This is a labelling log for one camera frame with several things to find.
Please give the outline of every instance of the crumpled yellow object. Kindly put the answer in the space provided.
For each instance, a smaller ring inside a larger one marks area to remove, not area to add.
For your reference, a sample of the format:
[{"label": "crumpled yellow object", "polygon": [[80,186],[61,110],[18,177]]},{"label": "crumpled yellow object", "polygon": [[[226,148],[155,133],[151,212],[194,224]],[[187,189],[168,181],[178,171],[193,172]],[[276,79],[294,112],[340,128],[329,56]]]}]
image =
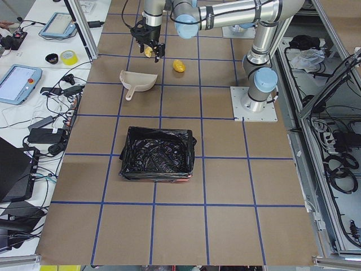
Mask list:
[{"label": "crumpled yellow object", "polygon": [[182,61],[176,59],[175,61],[173,61],[173,69],[176,72],[184,72],[186,70],[186,66],[183,64]]},{"label": "crumpled yellow object", "polygon": [[146,57],[151,58],[152,57],[152,51],[153,49],[151,47],[147,47],[144,49],[144,54],[146,55]]}]

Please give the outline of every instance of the yellow object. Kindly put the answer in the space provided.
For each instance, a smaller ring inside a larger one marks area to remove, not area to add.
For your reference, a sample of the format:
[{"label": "yellow object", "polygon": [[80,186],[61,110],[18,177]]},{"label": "yellow object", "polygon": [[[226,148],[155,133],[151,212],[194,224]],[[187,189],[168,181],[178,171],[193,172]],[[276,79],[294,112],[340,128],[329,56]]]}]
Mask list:
[{"label": "yellow object", "polygon": [[173,69],[176,72],[184,72],[186,70],[186,66],[179,59],[173,61]]},{"label": "yellow object", "polygon": [[80,271],[81,265],[42,265],[40,271]]},{"label": "yellow object", "polygon": [[64,51],[60,54],[61,61],[68,66],[74,65],[78,62],[76,53],[72,50]]},{"label": "yellow object", "polygon": [[146,55],[146,57],[151,58],[152,57],[152,51],[153,51],[153,49],[151,47],[147,47],[144,50],[144,54]]}]

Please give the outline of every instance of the blue joint cap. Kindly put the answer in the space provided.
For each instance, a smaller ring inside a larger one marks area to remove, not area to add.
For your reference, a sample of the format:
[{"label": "blue joint cap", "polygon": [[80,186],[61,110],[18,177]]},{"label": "blue joint cap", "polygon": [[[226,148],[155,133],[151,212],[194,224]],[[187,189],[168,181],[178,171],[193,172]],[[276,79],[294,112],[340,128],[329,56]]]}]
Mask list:
[{"label": "blue joint cap", "polygon": [[254,26],[254,23],[245,23],[245,24],[239,24],[240,27],[247,29]]},{"label": "blue joint cap", "polygon": [[[194,23],[196,19],[189,14],[181,14],[176,19],[176,21],[182,21],[184,23]],[[175,23],[175,28],[177,29],[178,35],[181,38],[190,39],[197,35],[198,25],[197,24],[181,24]]]},{"label": "blue joint cap", "polygon": [[254,75],[254,84],[263,93],[273,91],[277,85],[277,73],[270,68],[260,68]]}]

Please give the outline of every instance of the dustpan handle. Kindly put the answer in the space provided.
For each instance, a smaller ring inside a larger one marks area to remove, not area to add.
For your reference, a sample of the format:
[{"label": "dustpan handle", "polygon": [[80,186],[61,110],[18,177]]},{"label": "dustpan handle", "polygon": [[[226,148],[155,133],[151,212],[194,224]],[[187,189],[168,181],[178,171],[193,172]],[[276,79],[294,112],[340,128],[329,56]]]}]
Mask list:
[{"label": "dustpan handle", "polygon": [[131,86],[130,89],[128,90],[128,92],[126,93],[125,99],[126,100],[131,100],[133,97],[133,94],[135,92],[135,88],[136,86]]}]

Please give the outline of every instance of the brown tile floor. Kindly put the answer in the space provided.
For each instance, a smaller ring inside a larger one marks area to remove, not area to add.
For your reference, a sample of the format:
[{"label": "brown tile floor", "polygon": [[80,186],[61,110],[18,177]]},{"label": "brown tile floor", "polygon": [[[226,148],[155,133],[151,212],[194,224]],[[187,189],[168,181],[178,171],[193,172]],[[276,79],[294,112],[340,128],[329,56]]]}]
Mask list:
[{"label": "brown tile floor", "polygon": [[[221,29],[185,41],[164,16],[166,58],[154,63],[121,22],[123,3],[112,2],[104,25],[37,250],[43,263],[312,264],[314,236],[280,116],[273,124],[233,121],[229,87],[248,84],[241,60],[252,42],[222,39]],[[128,23],[139,4],[129,1]],[[174,58],[185,73],[171,68]],[[128,102],[122,69],[159,76]],[[129,126],[191,129],[191,180],[120,177]]]}]

